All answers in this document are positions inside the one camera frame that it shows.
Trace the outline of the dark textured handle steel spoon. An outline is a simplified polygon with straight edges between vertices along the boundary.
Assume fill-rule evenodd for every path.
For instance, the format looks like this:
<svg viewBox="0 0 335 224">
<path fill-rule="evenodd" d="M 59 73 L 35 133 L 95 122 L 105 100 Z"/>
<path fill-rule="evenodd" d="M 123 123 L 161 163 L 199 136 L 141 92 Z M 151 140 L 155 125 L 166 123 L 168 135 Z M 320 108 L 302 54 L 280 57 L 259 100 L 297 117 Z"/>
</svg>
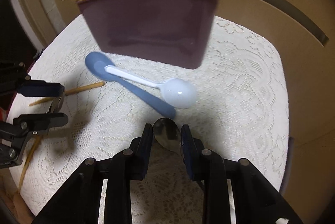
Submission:
<svg viewBox="0 0 335 224">
<path fill-rule="evenodd" d="M 52 103 L 48 110 L 48 114 L 55 114 L 60 112 L 60 109 L 62 108 L 64 102 L 64 97 L 65 95 L 62 94 L 59 97 L 56 97 L 52 100 Z"/>
</svg>

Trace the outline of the blue plastic spoon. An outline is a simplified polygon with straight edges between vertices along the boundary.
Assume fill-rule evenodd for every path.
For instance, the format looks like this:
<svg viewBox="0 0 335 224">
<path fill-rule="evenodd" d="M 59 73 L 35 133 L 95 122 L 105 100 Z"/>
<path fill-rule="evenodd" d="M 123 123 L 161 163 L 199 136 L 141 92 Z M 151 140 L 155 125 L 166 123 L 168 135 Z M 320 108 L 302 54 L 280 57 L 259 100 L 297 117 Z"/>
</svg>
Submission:
<svg viewBox="0 0 335 224">
<path fill-rule="evenodd" d="M 160 115 L 166 118 L 174 119 L 176 116 L 176 110 L 173 106 L 169 105 L 162 99 L 148 93 L 147 91 L 131 84 L 130 82 L 121 79 L 118 76 L 109 74 L 105 71 L 105 66 L 114 65 L 114 63 L 103 53 L 100 52 L 90 52 L 85 57 L 85 65 L 88 70 L 95 75 L 97 78 L 107 81 L 107 82 L 117 82 L 129 90 L 131 93 L 135 94 L 143 102 L 157 111 Z"/>
</svg>

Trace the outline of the purple plastic utensil holder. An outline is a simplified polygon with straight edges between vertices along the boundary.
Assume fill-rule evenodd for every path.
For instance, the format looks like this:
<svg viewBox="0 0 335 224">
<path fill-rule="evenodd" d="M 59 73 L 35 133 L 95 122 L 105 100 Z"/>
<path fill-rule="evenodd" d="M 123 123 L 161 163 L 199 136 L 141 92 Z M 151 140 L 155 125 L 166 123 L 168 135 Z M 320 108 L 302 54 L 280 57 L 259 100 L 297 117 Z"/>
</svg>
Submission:
<svg viewBox="0 0 335 224">
<path fill-rule="evenodd" d="M 82 0 L 78 7 L 103 52 L 200 67 L 219 0 Z"/>
</svg>

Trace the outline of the white plastic spoon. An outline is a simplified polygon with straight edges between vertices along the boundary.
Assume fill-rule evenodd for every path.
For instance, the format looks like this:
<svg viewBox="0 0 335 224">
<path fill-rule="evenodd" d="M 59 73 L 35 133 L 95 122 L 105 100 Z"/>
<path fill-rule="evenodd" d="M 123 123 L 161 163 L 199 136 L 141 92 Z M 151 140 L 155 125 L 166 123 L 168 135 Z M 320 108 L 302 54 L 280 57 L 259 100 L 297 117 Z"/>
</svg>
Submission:
<svg viewBox="0 0 335 224">
<path fill-rule="evenodd" d="M 105 66 L 105 71 L 109 74 L 128 79 L 152 88 L 159 89 L 165 102 L 175 108 L 187 109 L 192 107 L 197 100 L 197 89 L 191 83 L 180 78 L 170 78 L 162 83 L 153 82 L 143 77 L 137 76 L 126 70 L 113 65 Z"/>
</svg>

